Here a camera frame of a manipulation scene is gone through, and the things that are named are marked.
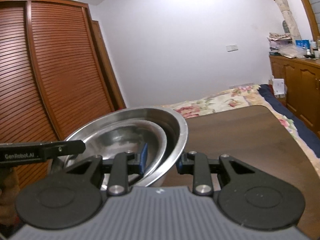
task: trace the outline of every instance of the hand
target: hand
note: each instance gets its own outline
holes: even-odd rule
[[[0,224],[13,225],[16,219],[14,202],[19,192],[18,176],[15,169],[2,182],[0,189]]]

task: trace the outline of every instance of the light switch plate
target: light switch plate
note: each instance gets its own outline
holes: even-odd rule
[[[227,46],[227,52],[230,52],[230,51],[235,51],[235,50],[239,50],[238,49],[238,45],[228,45]]]

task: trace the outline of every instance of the brown tabletop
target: brown tabletop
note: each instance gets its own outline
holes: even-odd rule
[[[297,187],[306,200],[298,227],[311,239],[320,237],[319,177],[290,133],[266,107],[249,106],[190,118],[187,123],[186,151],[203,152],[212,159],[229,154]],[[192,176],[178,175],[174,166],[163,186],[179,185],[191,187]]]

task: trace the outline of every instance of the black circular cover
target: black circular cover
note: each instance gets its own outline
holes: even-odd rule
[[[294,186],[265,173],[238,175],[222,188],[218,204],[236,223],[257,230],[276,230],[298,223],[305,207]]]
[[[29,225],[63,229],[91,218],[101,203],[100,191],[87,179],[77,174],[59,173],[21,190],[16,210]]]

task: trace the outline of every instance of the wall socket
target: wall socket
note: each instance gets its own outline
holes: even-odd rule
[[[248,86],[253,86],[253,85],[255,85],[255,83],[247,83],[247,84],[232,86],[232,87],[229,87],[229,89],[238,88],[238,87],[248,87]]]
[[[235,50],[239,50],[238,49],[238,45],[228,45],[227,46],[227,52],[230,52],[230,51],[235,51]]]

